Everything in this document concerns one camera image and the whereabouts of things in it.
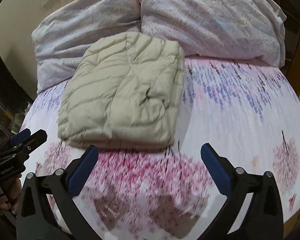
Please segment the person's left hand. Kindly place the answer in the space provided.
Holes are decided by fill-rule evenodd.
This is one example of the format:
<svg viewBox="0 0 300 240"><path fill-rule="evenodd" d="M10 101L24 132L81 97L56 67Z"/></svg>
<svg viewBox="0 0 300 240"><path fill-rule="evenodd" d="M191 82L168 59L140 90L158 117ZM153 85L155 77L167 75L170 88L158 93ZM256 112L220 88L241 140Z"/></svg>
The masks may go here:
<svg viewBox="0 0 300 240"><path fill-rule="evenodd" d="M21 174L18 174L13 179L13 184L5 191L5 194L0 196L0 215L4 215L4 210L10 210L14 215L19 209L19 199L21 194Z"/></svg>

